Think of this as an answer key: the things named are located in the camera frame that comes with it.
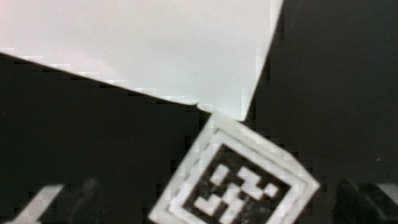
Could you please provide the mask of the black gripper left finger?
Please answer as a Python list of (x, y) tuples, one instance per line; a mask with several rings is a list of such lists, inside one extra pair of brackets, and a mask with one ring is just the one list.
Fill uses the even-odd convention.
[(101, 224), (102, 215), (101, 185), (88, 178), (79, 185), (44, 185), (6, 224)]

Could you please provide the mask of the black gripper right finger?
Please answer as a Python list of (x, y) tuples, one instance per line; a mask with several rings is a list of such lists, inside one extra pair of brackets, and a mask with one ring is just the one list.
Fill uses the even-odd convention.
[(398, 184), (337, 184), (332, 224), (398, 224)]

